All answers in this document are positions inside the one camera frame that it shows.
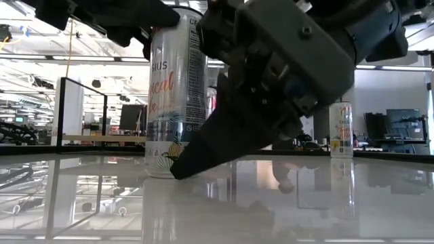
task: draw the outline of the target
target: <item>can label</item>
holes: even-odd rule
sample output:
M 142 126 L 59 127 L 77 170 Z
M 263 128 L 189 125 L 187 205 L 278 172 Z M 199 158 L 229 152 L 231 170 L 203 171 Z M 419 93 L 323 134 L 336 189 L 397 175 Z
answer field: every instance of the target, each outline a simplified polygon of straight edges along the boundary
M 149 171 L 167 177 L 206 116 L 206 60 L 196 31 L 200 16 L 187 9 L 176 11 L 181 15 L 178 26 L 161 29 L 153 37 L 146 130 Z
M 348 102 L 330 107 L 330 147 L 332 155 L 353 154 L 353 114 Z

